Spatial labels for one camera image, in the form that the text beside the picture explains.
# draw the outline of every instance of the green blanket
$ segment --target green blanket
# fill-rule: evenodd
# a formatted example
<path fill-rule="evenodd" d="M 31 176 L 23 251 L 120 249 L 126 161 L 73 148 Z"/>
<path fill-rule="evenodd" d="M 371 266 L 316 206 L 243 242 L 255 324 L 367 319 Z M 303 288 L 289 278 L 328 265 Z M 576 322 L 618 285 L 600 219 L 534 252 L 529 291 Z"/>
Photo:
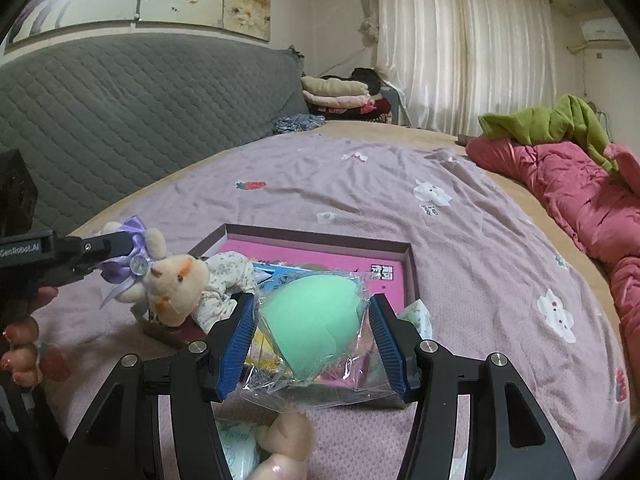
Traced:
<path fill-rule="evenodd" d="M 618 170 L 618 164 L 603 155 L 609 137 L 590 106 L 576 96 L 563 95 L 551 110 L 534 106 L 511 115 L 485 114 L 478 120 L 491 140 L 511 137 L 526 146 L 573 140 L 607 173 Z"/>

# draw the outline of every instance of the silver bolt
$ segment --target silver bolt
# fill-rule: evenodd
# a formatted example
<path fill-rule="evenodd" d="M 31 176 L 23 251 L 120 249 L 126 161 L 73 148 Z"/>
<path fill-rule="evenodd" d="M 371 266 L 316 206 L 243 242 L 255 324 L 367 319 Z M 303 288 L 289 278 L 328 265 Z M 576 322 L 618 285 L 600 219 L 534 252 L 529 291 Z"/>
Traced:
<path fill-rule="evenodd" d="M 496 352 L 495 354 L 491 354 L 491 362 L 496 366 L 504 366 L 509 360 L 504 355 Z"/>
<path fill-rule="evenodd" d="M 138 362 L 138 358 L 133 354 L 127 354 L 122 358 L 122 366 L 125 368 L 131 368 L 134 364 Z"/>
<path fill-rule="evenodd" d="M 433 354 L 438 349 L 438 343 L 431 339 L 425 339 L 420 343 L 420 350 L 427 352 L 427 354 Z"/>
<path fill-rule="evenodd" d="M 207 349 L 207 344 L 204 341 L 194 341 L 189 345 L 189 352 L 192 354 L 201 354 Z"/>

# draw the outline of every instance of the finger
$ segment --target finger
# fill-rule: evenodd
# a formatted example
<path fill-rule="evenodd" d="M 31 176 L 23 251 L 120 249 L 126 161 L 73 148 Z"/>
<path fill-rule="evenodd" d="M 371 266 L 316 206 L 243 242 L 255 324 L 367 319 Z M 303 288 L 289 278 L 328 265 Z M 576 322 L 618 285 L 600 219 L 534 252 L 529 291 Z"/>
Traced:
<path fill-rule="evenodd" d="M 38 289 L 36 297 L 29 302 L 29 313 L 51 303 L 57 295 L 58 290 L 53 286 L 43 286 Z"/>
<path fill-rule="evenodd" d="M 33 317 L 11 323 L 4 329 L 4 337 L 13 345 L 26 345 L 36 341 L 39 335 L 38 323 Z"/>
<path fill-rule="evenodd" d="M 35 367 L 38 350 L 32 345 L 20 346 L 5 353 L 0 360 L 0 369 L 9 372 L 27 372 Z"/>
<path fill-rule="evenodd" d="M 14 383 L 18 386 L 33 388 L 40 384 L 40 381 L 42 380 L 42 372 L 36 367 L 32 368 L 28 372 L 15 372 L 12 377 L 14 378 Z"/>

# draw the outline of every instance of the quilted headboard cover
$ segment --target quilted headboard cover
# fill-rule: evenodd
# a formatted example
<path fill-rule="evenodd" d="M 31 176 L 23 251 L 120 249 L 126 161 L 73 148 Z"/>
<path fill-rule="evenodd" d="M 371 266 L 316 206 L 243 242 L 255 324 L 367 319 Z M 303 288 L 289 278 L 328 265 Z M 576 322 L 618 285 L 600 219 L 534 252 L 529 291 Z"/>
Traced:
<path fill-rule="evenodd" d="M 69 41 L 0 66 L 0 151 L 19 148 L 35 227 L 68 234 L 123 197 L 305 113 L 290 50 L 184 34 Z"/>

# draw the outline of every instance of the white sheer curtain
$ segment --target white sheer curtain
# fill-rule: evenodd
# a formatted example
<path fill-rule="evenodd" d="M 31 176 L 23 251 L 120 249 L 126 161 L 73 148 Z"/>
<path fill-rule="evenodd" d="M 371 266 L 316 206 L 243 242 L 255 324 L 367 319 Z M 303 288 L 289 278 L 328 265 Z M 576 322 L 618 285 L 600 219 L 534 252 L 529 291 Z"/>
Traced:
<path fill-rule="evenodd" d="M 478 115 L 551 106 L 548 0 L 379 0 L 376 70 L 413 127 L 477 136 Z"/>

